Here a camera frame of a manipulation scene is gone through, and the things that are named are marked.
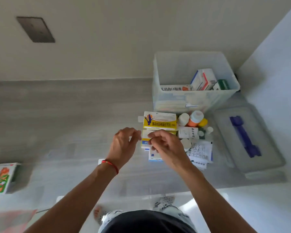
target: black shirt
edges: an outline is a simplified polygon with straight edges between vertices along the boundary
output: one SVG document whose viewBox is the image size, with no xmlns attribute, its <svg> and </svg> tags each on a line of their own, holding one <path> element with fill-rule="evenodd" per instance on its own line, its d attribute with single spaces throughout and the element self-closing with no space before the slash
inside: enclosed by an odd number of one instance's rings
<svg viewBox="0 0 291 233">
<path fill-rule="evenodd" d="M 112 219 L 101 233 L 115 232 L 196 233 L 180 219 L 151 210 L 124 212 Z"/>
</svg>

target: leg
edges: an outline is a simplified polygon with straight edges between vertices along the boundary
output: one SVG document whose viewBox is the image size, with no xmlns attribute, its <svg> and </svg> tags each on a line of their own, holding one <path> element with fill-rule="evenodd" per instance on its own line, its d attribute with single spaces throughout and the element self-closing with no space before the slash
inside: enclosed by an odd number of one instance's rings
<svg viewBox="0 0 291 233">
<path fill-rule="evenodd" d="M 178 218 L 196 231 L 190 217 L 187 214 L 183 213 L 179 208 L 172 205 L 174 200 L 174 196 L 162 197 L 158 200 L 158 202 L 155 203 L 153 210 L 163 212 L 165 214 Z"/>
<path fill-rule="evenodd" d="M 94 209 L 94 219 L 100 225 L 98 233 L 100 233 L 113 218 L 115 218 L 116 216 L 120 215 L 123 212 L 124 211 L 122 210 L 114 210 L 107 213 L 106 211 L 103 211 L 103 209 L 100 206 L 97 206 Z"/>
</svg>

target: hand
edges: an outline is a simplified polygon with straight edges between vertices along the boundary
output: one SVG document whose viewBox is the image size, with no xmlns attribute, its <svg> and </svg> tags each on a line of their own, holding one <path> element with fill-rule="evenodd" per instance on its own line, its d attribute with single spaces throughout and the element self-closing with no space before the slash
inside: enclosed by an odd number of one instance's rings
<svg viewBox="0 0 291 233">
<path fill-rule="evenodd" d="M 149 144 L 153 145 L 152 149 L 156 149 L 165 163 L 176 172 L 179 168 L 186 168 L 192 165 L 176 135 L 165 130 L 158 130 L 151 132 L 148 137 L 151 138 Z"/>
<path fill-rule="evenodd" d="M 110 146 L 106 160 L 113 163 L 119 170 L 127 163 L 136 149 L 137 141 L 141 140 L 141 131 L 134 128 L 124 128 L 118 131 Z"/>
</svg>

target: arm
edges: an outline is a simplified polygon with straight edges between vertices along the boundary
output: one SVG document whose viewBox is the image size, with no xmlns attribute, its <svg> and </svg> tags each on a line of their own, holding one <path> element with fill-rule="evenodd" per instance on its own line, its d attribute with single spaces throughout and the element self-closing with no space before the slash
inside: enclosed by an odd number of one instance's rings
<svg viewBox="0 0 291 233">
<path fill-rule="evenodd" d="M 178 137 L 159 130 L 150 133 L 149 138 L 149 143 L 158 150 L 166 164 L 174 169 L 189 187 L 212 233 L 256 232 L 191 163 Z"/>
<path fill-rule="evenodd" d="M 107 160 L 122 168 L 132 157 L 141 131 L 124 128 L 116 133 Z M 25 233 L 78 233 L 110 181 L 115 168 L 107 163 L 98 165 L 80 184 L 29 227 Z"/>
</svg>

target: person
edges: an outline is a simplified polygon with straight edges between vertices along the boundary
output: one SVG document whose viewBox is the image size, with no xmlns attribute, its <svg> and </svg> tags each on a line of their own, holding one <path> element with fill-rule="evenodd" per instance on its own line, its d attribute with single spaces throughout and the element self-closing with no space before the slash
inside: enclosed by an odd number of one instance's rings
<svg viewBox="0 0 291 233">
<path fill-rule="evenodd" d="M 153 131 L 148 136 L 152 149 L 159 152 L 163 161 L 181 176 L 190 189 L 212 233 L 256 232 L 191 163 L 178 137 L 165 130 Z M 25 233 L 79 232 L 105 188 L 134 154 L 139 140 L 141 131 L 134 128 L 118 131 L 105 162 L 98 165 Z M 97 207 L 94 215 L 98 221 L 102 220 L 98 232 L 198 232 L 189 216 L 172 203 L 172 197 L 164 197 L 155 204 L 153 211 L 116 210 L 106 215 L 101 207 Z"/>
</svg>

